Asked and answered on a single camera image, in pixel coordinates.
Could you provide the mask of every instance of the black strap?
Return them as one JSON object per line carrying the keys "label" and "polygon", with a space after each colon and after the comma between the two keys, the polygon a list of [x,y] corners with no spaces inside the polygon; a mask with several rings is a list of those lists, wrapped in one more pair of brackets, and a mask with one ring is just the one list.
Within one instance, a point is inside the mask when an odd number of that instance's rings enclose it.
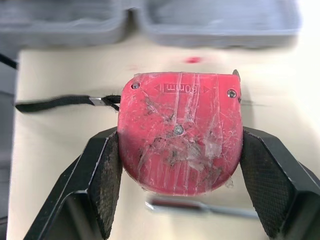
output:
{"label": "black strap", "polygon": [[108,95],[101,98],[88,95],[67,95],[49,100],[19,102],[15,105],[15,108],[21,113],[34,113],[68,105],[89,104],[93,106],[110,106],[119,111],[119,106],[116,104],[120,103],[120,99],[120,95]]}
{"label": "black strap", "polygon": [[0,53],[0,63],[3,63],[13,69],[17,69],[18,64],[16,61],[12,60],[10,57],[7,57]]}

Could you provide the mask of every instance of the red mark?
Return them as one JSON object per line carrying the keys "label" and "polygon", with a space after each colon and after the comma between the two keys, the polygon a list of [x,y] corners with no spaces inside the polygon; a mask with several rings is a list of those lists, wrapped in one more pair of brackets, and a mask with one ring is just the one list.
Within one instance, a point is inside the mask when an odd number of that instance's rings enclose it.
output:
{"label": "red mark", "polygon": [[200,63],[201,61],[202,61],[202,58],[199,56],[191,56],[185,60],[187,64],[197,64],[197,63]]}

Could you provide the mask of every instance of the screw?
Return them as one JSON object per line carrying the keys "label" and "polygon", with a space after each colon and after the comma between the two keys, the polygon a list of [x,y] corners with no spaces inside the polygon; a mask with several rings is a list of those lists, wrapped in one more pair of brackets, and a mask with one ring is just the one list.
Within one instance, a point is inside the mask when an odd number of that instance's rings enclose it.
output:
{"label": "screw", "polygon": [[236,91],[233,90],[233,89],[229,89],[228,92],[227,92],[227,94],[228,94],[228,97],[229,97],[229,98],[232,98],[232,99],[234,99],[234,98],[237,96]]}
{"label": "screw", "polygon": [[138,89],[140,87],[140,83],[134,83],[131,85],[132,89]]}
{"label": "screw", "polygon": [[175,135],[181,135],[184,133],[184,128],[181,125],[177,125],[174,127],[173,132]]}

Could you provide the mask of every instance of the gray tray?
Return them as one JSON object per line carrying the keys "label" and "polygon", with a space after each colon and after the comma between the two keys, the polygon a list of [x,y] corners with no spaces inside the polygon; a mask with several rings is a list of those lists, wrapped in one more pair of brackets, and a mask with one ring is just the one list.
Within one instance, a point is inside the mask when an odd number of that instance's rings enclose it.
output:
{"label": "gray tray", "polygon": [[0,50],[115,43],[126,15],[119,0],[0,0]]}
{"label": "gray tray", "polygon": [[138,19],[157,43],[183,47],[275,47],[300,28],[295,0],[146,0]]}
{"label": "gray tray", "polygon": [[295,0],[0,0],[0,52],[117,42],[127,10],[155,42],[274,47],[300,28]]}

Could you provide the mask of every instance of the black cable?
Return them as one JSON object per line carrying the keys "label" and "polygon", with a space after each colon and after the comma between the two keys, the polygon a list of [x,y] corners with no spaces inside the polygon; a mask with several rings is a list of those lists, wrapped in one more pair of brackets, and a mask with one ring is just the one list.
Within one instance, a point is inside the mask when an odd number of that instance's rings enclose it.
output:
{"label": "black cable", "polygon": [[[65,95],[47,100],[18,102],[15,108],[21,113],[35,113],[68,105],[89,104],[95,106],[95,103],[91,99],[92,97],[88,95]],[[108,95],[102,97],[101,100],[104,106],[109,106],[119,111],[119,106],[116,104],[120,103],[120,95]]]}
{"label": "black cable", "polygon": [[7,224],[7,223],[8,223],[8,217],[7,216],[0,217],[0,225]]}
{"label": "black cable", "polygon": [[3,63],[13,69],[18,68],[18,63],[16,61],[12,60],[10,57],[7,57],[1,53],[0,53],[0,63]]}

